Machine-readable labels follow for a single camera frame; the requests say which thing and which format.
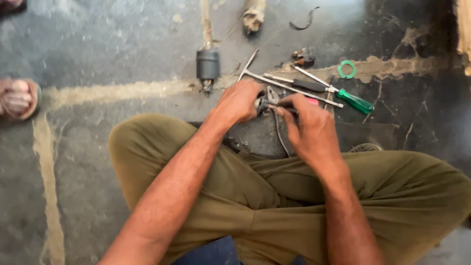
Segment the knee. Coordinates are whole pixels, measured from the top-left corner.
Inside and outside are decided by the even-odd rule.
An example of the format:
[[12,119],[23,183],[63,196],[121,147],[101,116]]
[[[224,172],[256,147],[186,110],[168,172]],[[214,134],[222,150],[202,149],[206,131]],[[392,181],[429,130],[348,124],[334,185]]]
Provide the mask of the knee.
[[119,123],[108,137],[110,155],[185,143],[196,131],[190,124],[163,114],[141,114]]
[[444,206],[471,214],[471,179],[449,163],[424,153],[407,152],[408,161],[415,168],[417,185],[442,196]]

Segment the olive green pants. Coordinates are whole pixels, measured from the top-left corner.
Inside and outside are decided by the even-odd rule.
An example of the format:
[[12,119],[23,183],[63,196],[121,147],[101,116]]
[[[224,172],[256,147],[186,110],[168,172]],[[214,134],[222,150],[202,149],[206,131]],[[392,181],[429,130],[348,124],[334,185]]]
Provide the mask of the olive green pants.
[[[195,132],[160,114],[113,129],[111,160],[131,209]],[[343,158],[390,264],[413,263],[471,213],[470,179],[444,161],[408,151]],[[299,158],[268,160],[221,146],[161,264],[228,235],[246,265],[290,264],[298,255],[308,264],[327,264],[325,223],[321,183]]]

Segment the forearm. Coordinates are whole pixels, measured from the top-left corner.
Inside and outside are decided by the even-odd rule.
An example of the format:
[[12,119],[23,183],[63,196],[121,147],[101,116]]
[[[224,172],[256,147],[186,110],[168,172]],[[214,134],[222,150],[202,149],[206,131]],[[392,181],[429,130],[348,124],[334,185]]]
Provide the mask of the forearm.
[[381,249],[353,189],[348,167],[342,160],[330,168],[326,166],[320,174],[325,194],[330,264],[384,264]]
[[[216,118],[205,120],[146,190],[103,264],[157,264],[161,260],[188,216],[229,128],[230,124]],[[112,260],[118,256],[119,261]]]

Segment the green screwdriver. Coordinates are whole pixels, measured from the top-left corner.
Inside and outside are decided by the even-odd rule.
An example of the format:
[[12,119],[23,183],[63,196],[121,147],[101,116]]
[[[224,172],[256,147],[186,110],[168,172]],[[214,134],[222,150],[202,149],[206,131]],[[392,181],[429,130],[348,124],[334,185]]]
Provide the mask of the green screwdriver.
[[321,79],[317,78],[315,75],[312,75],[310,73],[308,73],[307,71],[297,67],[297,66],[293,66],[296,70],[300,71],[301,73],[309,76],[310,78],[320,82],[321,84],[325,85],[327,88],[326,88],[326,91],[328,92],[334,92],[338,98],[341,98],[341,99],[344,99],[346,100],[348,103],[350,103],[354,108],[368,114],[370,112],[372,112],[374,110],[374,105],[371,104],[370,102],[364,100],[364,99],[361,99],[359,97],[356,97],[356,96],[353,96],[352,94],[346,92],[345,90],[343,89],[336,89],[334,88],[333,86],[327,84],[326,82],[322,81]]

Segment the green rubber ring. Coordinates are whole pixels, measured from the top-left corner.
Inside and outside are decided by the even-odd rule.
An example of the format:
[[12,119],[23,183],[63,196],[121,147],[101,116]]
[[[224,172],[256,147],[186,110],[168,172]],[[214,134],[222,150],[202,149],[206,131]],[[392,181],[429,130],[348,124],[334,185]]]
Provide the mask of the green rubber ring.
[[[351,66],[351,67],[353,68],[351,74],[346,75],[346,74],[344,74],[344,73],[342,72],[342,67],[343,67],[344,65],[349,65],[349,66]],[[340,74],[340,77],[341,77],[341,78],[347,78],[347,79],[350,79],[350,78],[354,77],[355,74],[357,73],[357,68],[355,67],[355,65],[354,65],[354,64],[352,63],[352,61],[350,61],[350,60],[346,60],[346,61],[343,61],[342,63],[340,63],[340,65],[339,65],[339,67],[337,68],[337,70],[339,71],[339,74]]]

